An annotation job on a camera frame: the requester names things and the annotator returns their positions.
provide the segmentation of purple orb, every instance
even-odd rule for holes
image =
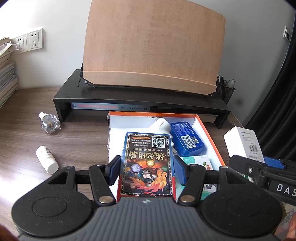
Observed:
[[[139,164],[137,164],[137,163],[132,164],[131,165],[131,171],[132,172],[139,172],[139,171],[141,171],[141,166]]]

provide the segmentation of pen holder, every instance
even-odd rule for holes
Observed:
[[[235,91],[235,88],[228,88],[222,85],[218,80],[216,81],[216,86],[216,93],[218,93],[221,96],[222,100],[227,104],[233,92]]]

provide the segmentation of ribbed surface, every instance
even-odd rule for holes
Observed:
[[[146,199],[121,198],[116,205],[98,208],[92,219],[80,230],[46,241],[237,240],[213,231],[202,222],[194,208],[177,205],[170,198],[148,198],[151,202],[144,203]],[[45,239],[20,236],[19,240]],[[277,239],[269,235],[254,240]]]

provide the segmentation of open box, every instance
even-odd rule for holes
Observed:
[[[206,152],[214,170],[225,166],[211,136],[198,115],[194,114],[170,114],[170,113],[148,113],[148,112],[109,112],[109,162],[116,156],[122,155],[125,136],[128,131],[150,133],[148,127],[158,118],[165,118],[169,123],[187,121],[195,130],[197,135],[206,146]],[[114,197],[117,196],[118,179],[110,187]]]

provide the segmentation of white wall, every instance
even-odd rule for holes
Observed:
[[[192,0],[226,18],[219,74],[236,80],[228,106],[246,124],[272,86],[292,30],[294,10],[284,0]],[[44,28],[44,49],[15,57],[20,87],[61,86],[81,67],[91,0],[9,0],[0,9],[0,36]]]

